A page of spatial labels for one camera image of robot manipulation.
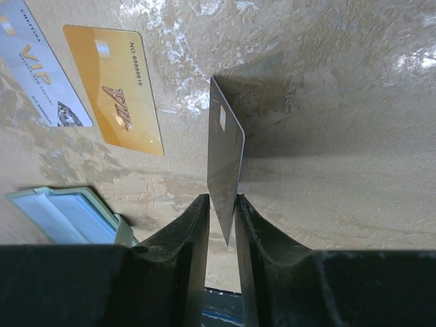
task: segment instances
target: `concrete floor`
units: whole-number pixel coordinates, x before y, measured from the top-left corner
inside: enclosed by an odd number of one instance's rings
[[[209,77],[247,126],[241,185],[309,247],[436,248],[436,3],[426,0],[27,0],[94,119],[65,24],[141,33],[166,156],[47,128],[0,62],[0,193],[92,185],[142,240],[206,188]],[[4,200],[0,243],[45,238]],[[207,286],[239,290],[211,221]]]

